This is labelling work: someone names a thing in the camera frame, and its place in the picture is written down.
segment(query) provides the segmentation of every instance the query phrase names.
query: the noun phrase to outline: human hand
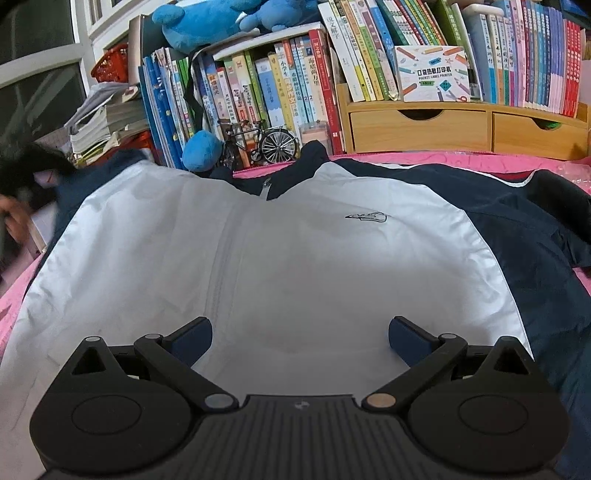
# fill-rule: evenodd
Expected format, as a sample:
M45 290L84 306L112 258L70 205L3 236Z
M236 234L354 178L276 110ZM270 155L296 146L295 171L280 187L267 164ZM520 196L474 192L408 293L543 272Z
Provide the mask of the human hand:
M8 233L20 245L29 238L29 223L31 216L28 206L13 197L0 195L0 213L6 215L5 223Z

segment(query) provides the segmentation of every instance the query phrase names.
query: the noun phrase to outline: yellow book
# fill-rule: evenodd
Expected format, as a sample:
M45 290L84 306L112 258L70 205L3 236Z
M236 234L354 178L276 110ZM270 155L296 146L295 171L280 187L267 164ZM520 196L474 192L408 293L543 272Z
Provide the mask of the yellow book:
M372 87L374 88L376 100L384 100L382 89L378 82L378 75L375 73L374 64L372 63L371 57L369 56L369 50L365 44L365 40L363 39L357 20L355 20L355 16L353 15L351 6L349 5L348 0L336 1L341 4L343 10L345 11L345 15L347 16L347 20L349 20L349 25L353 30L353 35L357 40L357 45L359 45L359 51L361 52L361 56L363 57L363 63L365 63L365 67L368 69L369 79L371 80Z
M283 120L285 126L293 134L296 133L294 126L294 119L291 115L290 101L287 98L287 91L285 89L285 81L283 80L283 74L277 61L276 53L269 53L269 62L271 63L271 71L273 72L273 78L275 79L275 86L277 87L277 95L279 95L279 103L281 104L281 110L283 111Z

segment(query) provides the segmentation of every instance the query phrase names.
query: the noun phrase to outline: red basket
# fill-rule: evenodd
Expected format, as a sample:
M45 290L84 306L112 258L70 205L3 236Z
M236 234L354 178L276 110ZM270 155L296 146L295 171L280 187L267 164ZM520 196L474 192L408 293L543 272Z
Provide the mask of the red basket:
M127 43L120 43L102 56L90 74L98 82L127 83L127 68Z

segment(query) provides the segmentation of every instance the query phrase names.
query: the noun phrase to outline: bicycle wheel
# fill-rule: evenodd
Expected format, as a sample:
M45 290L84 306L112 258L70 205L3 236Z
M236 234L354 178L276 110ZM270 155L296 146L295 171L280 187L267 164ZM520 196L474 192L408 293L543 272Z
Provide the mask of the bicycle wheel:
M269 163L282 163L296 157L297 140L285 128L266 131L259 145L261 156Z

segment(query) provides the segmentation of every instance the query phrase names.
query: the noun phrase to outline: white book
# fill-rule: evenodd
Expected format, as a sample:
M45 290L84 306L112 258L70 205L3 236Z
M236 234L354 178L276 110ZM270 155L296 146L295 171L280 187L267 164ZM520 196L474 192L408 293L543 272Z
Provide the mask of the white book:
M279 64L279 70L281 71L283 81L285 82L285 94L287 95L287 100L290 103L290 111L291 116L293 117L295 128L294 133L301 141L300 125L304 125L307 123L307 121L304 119L304 116L302 116L297 106L296 90L291 79L290 67L287 63L287 55L285 55L285 47L283 46L283 42L276 43L274 47L275 52L277 53L277 63Z
M306 89L306 100L308 102L308 106L310 107L312 113L312 120L316 122L319 120L318 112L316 111L316 104L314 103L314 89L312 88L312 83L310 81L310 75L308 73L308 69L306 68L306 54L304 52L304 39L302 37L297 37L294 39L295 42L295 50L297 52L298 61L300 62L301 71L304 75L304 84L302 85L302 90Z
M226 48L222 48L213 54L213 59L215 61L224 60L228 57L231 57L232 55L235 55L236 53L252 50L253 48L260 47L261 45L274 44L280 42L281 40L285 40L286 38L306 35L310 30L322 30L323 32L326 31L324 25L321 22L298 25L297 27L286 28L277 32L261 35L260 37L249 38L248 40L241 41Z
M342 10L342 7L337 7L335 0L329 0L329 3L333 9L334 15L336 17L340 17L341 24L344 28L344 30L341 30L341 32L343 32L343 34L346 33L346 35L349 37L349 42L351 44L351 48L353 49L353 52L355 52L355 57L357 58L357 64L359 65L359 68L361 69L361 76L363 77L363 81L365 82L365 87L368 90L369 99L376 100L374 87L371 84L371 80L369 78L367 66L365 65L365 62L363 60L363 56L361 55L361 50L359 49L359 44L357 43L357 38L353 34L353 30L351 29L351 25L349 24L349 20L347 19L347 16L344 14L344 12L343 12L343 15L340 14L339 10L340 9Z
M415 34L411 26L408 24L408 21L406 20L404 14L400 11L398 5L394 2L394 0L384 0L384 5L386 5L386 8L390 10L390 13L392 14L394 21L398 25L398 28L400 29L402 34L404 35L404 38L406 39L407 43L409 45L420 45L421 43L419 42L417 35Z
M361 84L357 78L353 60L351 59L351 55L347 49L347 44L345 43L343 33L337 24L332 7L328 3L318 4L318 10L320 11L322 20L324 20L324 23L326 24L326 29L329 32L330 39L332 40L336 53L339 57L339 63L343 69L343 74L345 74L345 80L349 86L351 98L354 102L363 102L365 97L363 97Z

